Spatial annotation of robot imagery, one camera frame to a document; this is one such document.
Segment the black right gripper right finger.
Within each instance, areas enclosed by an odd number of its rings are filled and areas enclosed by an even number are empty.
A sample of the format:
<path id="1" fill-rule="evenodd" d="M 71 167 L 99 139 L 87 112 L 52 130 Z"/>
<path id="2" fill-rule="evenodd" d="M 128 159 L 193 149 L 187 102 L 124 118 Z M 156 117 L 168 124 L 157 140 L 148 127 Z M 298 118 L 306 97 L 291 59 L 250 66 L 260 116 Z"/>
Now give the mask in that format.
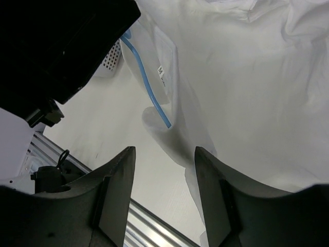
<path id="1" fill-rule="evenodd" d="M 328 185 L 276 189 L 203 147 L 194 161 L 210 246 L 328 246 Z"/>

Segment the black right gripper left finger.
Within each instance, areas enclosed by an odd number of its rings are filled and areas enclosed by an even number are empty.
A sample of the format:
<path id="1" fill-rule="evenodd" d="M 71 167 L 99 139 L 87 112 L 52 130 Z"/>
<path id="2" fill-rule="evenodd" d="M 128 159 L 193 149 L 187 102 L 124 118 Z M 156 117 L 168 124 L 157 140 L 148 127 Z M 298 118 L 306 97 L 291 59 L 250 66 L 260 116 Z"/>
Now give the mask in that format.
<path id="1" fill-rule="evenodd" d="M 1 187 L 1 246 L 123 246 L 136 161 L 127 147 L 49 192 Z"/>

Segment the white shirt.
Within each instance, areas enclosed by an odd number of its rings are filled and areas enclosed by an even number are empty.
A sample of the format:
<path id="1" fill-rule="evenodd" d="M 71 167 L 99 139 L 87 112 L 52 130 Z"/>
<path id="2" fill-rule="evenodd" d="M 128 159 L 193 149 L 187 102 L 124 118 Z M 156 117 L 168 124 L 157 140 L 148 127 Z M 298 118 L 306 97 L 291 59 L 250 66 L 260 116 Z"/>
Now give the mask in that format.
<path id="1" fill-rule="evenodd" d="M 266 185 L 328 183 L 328 1 L 138 1 L 130 43 L 164 111 L 142 122 L 185 169 L 194 150 Z"/>

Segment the blue wire hanger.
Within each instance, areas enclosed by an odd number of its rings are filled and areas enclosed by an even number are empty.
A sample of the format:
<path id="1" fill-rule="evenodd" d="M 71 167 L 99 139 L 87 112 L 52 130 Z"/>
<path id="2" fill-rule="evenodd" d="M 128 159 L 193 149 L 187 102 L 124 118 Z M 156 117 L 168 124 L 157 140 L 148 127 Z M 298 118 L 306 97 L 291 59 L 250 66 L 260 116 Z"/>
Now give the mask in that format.
<path id="1" fill-rule="evenodd" d="M 128 29 L 121 37 L 120 40 L 129 48 L 129 50 L 131 51 L 131 53 L 133 54 L 133 56 L 135 57 L 135 60 L 138 64 L 138 68 L 140 71 L 140 74 L 142 76 L 142 80 L 143 80 L 143 84 L 144 87 L 147 91 L 147 94 L 153 104 L 153 106 L 155 107 L 156 111 L 158 112 L 160 118 L 163 120 L 164 124 L 166 125 L 166 127 L 169 129 L 171 127 L 171 123 L 170 120 L 168 119 L 168 117 L 166 116 L 165 112 L 163 111 L 162 107 L 160 106 L 160 104 L 158 103 L 153 90 L 151 88 L 151 85 L 149 83 L 142 59 L 137 51 L 137 49 L 132 45 L 132 43 L 130 42 L 130 39 L 132 38 L 132 34 L 130 29 Z"/>

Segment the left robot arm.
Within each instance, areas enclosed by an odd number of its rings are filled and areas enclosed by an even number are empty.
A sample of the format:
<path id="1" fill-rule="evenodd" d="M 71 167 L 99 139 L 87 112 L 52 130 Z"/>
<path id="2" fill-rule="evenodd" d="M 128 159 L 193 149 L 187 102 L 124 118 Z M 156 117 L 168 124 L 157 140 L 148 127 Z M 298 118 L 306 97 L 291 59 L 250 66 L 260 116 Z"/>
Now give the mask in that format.
<path id="1" fill-rule="evenodd" d="M 135 1 L 1 1 L 1 179 L 140 15 Z"/>

